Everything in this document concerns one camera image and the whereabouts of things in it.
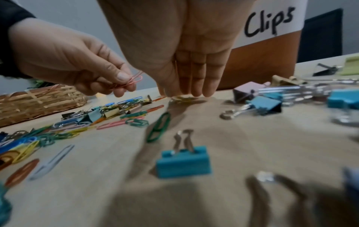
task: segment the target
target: person's left hand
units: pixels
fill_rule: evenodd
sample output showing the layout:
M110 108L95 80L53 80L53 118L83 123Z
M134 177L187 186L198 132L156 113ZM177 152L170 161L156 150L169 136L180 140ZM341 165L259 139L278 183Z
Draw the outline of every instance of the person's left hand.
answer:
M100 40L65 27L28 18L13 25L9 40L20 71L47 82L75 86L85 95L121 97L136 85L128 65Z

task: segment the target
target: hand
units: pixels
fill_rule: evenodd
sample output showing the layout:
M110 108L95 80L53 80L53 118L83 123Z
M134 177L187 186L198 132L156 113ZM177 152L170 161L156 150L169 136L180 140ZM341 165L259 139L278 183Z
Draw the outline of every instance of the hand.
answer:
M33 78L75 86L85 95L112 92L112 84L126 84L126 63L95 37L39 19L28 18L9 30L10 44L20 71ZM121 97L136 85L113 90Z
M211 96L255 0L98 1L131 65L169 96Z

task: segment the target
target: pink paper clip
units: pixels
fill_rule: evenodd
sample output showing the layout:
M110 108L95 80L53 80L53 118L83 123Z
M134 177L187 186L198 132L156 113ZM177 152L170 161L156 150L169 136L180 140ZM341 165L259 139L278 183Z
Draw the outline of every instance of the pink paper clip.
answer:
M132 119L143 120L144 117L134 117ZM107 123L107 124L98 126L96 129L99 130L99 129L106 129L106 128L111 128L111 127L115 127L115 126L119 126L119 125L124 125L124 124L126 124L126 120L128 120L128 119L122 119L122 120L119 120L116 122Z
M112 86L110 87L110 89L123 88L123 87L125 87L125 86L127 86L127 85L131 85L131 84L138 83L138 82L140 82L140 81L143 79L143 77L141 76L142 73L143 73L142 71L139 71L136 75L134 75L134 76L127 82L127 84L125 84L125 85L112 85Z

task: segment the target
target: person's right hand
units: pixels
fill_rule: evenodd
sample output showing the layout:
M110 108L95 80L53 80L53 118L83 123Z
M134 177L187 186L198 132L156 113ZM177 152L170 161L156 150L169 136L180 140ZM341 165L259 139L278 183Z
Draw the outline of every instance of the person's right hand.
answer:
M211 96L255 0L98 0L126 59L168 96Z

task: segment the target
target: fingernail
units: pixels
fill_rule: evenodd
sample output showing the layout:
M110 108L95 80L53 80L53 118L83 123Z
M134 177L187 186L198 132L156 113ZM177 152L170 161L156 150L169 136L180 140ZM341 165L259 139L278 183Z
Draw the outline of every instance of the fingernail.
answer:
M117 79L119 79L121 82L127 83L131 79L131 76L127 73L119 72L117 74Z

